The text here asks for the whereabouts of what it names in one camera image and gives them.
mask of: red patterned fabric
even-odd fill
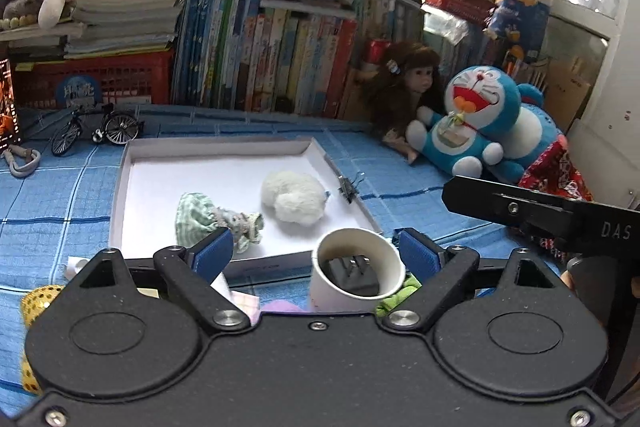
[[[529,166],[518,186],[563,198],[593,201],[593,196],[584,184],[582,175],[571,163],[564,136],[559,137],[547,147],[540,157]],[[554,247],[553,239],[534,239],[558,261],[566,263],[566,254]]]

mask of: red plastic basket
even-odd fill
[[[84,75],[102,88],[103,102],[169,103],[172,51],[80,58],[36,63],[30,71],[14,71],[15,101],[35,108],[63,108],[56,89],[66,79]]]
[[[484,26],[494,3],[489,0],[424,0],[425,4]]]

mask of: doraemon red mouth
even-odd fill
[[[482,111],[485,107],[492,105],[477,91],[463,86],[453,86],[453,100],[456,107],[463,112]]]

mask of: green towel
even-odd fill
[[[220,227],[227,227],[234,236],[234,253],[242,253],[252,243],[260,243],[264,220],[258,212],[243,214],[215,206],[200,192],[182,195],[175,216],[179,246],[191,248]]]
[[[400,304],[406,301],[409,298],[409,295],[411,295],[421,286],[422,285],[420,284],[420,281],[418,281],[410,273],[407,274],[407,277],[404,280],[404,283],[402,283],[402,287],[400,288],[398,293],[395,293],[390,297],[383,299],[383,301],[378,304],[378,306],[376,307],[376,315],[378,317],[384,317],[385,315],[388,315],[388,313],[392,309],[397,308]]]

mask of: paper cup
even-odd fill
[[[321,266],[346,255],[364,255],[378,276],[380,292],[375,297],[352,295],[327,279]],[[372,312],[382,299],[398,292],[405,270],[396,247],[381,235],[365,229],[338,229],[325,234],[311,255],[310,309],[314,312]]]

